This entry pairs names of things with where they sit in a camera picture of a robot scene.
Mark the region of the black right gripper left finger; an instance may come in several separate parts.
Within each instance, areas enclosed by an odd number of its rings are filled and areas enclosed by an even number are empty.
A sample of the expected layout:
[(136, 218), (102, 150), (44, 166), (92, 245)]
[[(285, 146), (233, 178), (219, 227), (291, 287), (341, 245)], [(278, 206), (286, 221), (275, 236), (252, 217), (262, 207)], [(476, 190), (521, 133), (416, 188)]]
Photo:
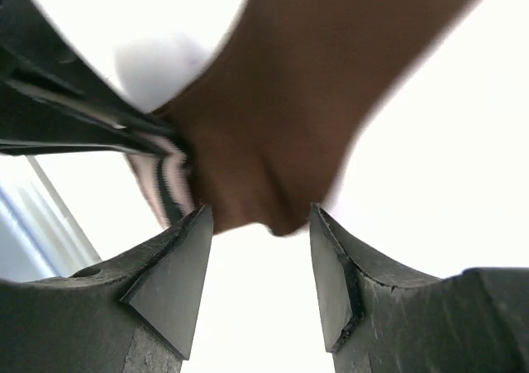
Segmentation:
[(1, 283), (4, 372), (178, 372), (212, 245), (210, 208), (63, 278)]

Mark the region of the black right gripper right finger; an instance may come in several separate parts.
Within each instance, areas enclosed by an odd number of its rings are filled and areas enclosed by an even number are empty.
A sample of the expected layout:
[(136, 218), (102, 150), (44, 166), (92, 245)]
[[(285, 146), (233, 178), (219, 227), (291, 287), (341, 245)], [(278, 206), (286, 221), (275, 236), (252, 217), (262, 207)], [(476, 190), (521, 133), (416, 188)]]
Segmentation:
[(472, 268), (439, 279), (310, 214), (326, 350), (338, 372), (525, 372), (528, 271)]

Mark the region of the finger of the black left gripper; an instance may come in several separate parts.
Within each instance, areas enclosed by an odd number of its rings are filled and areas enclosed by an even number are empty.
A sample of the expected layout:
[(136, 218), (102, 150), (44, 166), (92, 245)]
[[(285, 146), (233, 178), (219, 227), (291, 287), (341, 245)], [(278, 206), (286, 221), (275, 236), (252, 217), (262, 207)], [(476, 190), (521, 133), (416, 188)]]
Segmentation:
[(1, 0), (1, 152), (166, 155), (173, 130), (121, 99), (33, 0)]

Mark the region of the brown sock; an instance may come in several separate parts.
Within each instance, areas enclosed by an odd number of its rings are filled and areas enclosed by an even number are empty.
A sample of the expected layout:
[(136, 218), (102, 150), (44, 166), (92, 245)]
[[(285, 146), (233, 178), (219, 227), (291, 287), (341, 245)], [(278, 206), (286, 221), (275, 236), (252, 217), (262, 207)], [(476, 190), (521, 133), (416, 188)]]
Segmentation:
[(377, 102), (474, 0), (247, 0), (206, 71), (155, 115), (190, 147), (129, 155), (168, 227), (197, 206), (215, 232), (286, 236), (330, 193)]

